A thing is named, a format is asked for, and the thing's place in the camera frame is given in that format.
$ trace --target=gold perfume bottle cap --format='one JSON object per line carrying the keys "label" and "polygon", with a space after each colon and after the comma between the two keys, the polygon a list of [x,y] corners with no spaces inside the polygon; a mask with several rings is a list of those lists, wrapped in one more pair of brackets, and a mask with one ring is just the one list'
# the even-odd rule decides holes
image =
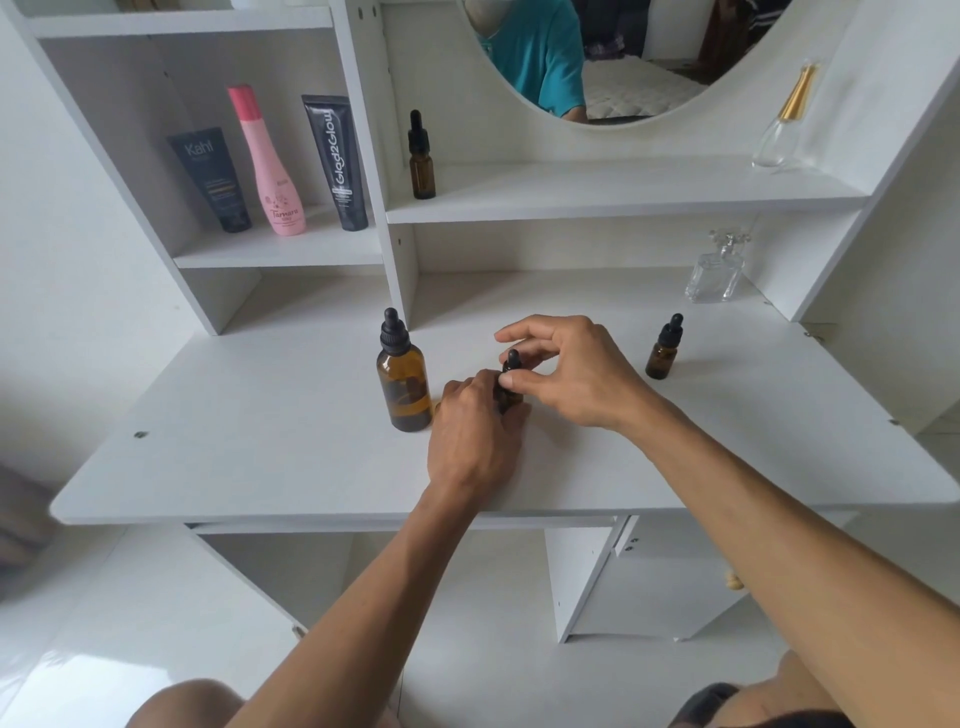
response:
{"label": "gold perfume bottle cap", "polygon": [[800,79],[793,88],[793,93],[786,100],[780,110],[780,121],[800,121],[806,114],[806,105],[810,101],[810,90],[813,88],[813,79],[820,70],[820,63],[807,63],[800,72]]}

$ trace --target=round mirror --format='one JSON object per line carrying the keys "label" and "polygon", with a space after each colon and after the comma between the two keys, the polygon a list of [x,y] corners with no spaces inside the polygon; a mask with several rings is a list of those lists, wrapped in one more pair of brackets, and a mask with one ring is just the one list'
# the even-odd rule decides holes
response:
{"label": "round mirror", "polygon": [[682,106],[756,46],[790,0],[463,0],[500,75],[544,111],[626,124]]}

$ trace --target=person's left arm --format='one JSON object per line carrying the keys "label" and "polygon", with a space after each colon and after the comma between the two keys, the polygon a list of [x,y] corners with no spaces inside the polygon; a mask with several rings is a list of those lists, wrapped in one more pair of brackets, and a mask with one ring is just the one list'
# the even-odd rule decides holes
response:
{"label": "person's left arm", "polygon": [[559,3],[547,33],[546,71],[540,106],[568,121],[587,123],[584,95],[584,42],[580,18],[568,0]]}
{"label": "person's left arm", "polygon": [[516,467],[530,405],[501,418],[493,403],[497,374],[447,383],[420,502],[228,728],[370,728],[377,720],[453,551]]}

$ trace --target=person's right hand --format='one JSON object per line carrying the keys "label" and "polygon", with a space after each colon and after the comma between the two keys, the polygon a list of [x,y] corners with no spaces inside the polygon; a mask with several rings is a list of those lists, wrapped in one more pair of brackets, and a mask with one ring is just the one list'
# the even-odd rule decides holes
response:
{"label": "person's right hand", "polygon": [[[501,374],[500,385],[533,395],[577,425],[623,432],[638,407],[658,399],[607,330],[586,316],[528,316],[494,337],[517,341],[510,349],[523,362],[523,369]],[[553,374],[530,371],[557,355]],[[500,354],[501,363],[506,358]]]}

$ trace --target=drawer knob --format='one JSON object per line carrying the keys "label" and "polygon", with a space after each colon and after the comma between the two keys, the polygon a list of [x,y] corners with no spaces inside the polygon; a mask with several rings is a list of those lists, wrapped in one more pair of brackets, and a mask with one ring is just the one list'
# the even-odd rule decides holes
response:
{"label": "drawer knob", "polygon": [[740,581],[740,577],[736,575],[732,570],[727,571],[727,589],[731,592],[739,592],[743,590],[743,582]]}

